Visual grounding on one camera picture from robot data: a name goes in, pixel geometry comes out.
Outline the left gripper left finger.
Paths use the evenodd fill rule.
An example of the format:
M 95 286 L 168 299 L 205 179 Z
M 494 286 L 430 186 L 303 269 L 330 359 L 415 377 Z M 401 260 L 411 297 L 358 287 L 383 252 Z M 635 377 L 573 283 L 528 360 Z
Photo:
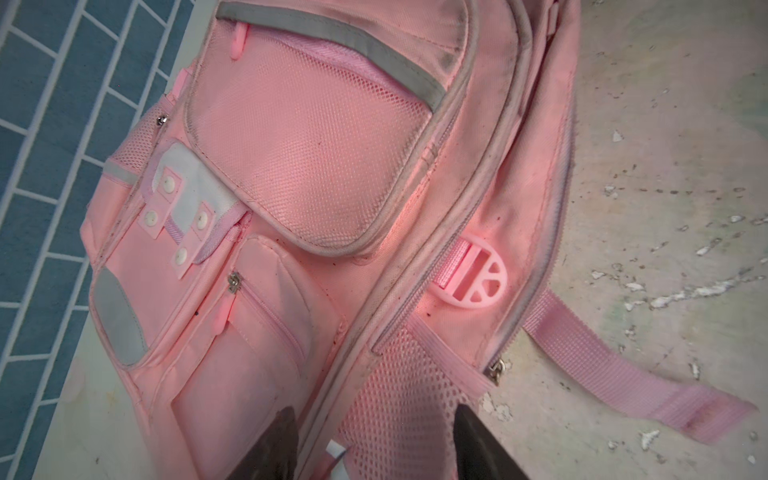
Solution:
M 293 407 L 280 410 L 227 480 L 291 480 L 298 462 L 299 429 Z

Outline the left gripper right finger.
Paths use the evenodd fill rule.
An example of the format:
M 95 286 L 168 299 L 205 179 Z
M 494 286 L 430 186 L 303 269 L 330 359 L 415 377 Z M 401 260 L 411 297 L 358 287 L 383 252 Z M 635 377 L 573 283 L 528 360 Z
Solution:
M 457 478 L 461 480 L 528 480 L 475 411 L 466 404 L 457 406 L 453 441 Z

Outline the pink student backpack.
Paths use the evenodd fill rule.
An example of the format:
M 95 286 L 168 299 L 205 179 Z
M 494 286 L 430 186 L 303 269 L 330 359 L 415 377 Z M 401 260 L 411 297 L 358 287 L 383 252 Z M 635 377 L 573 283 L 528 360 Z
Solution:
M 576 1 L 221 1 L 106 161 L 95 328 L 162 479 L 227 479 L 293 407 L 293 479 L 458 479 L 527 332 L 613 409 L 716 441 L 753 407 L 639 368 L 549 288 Z

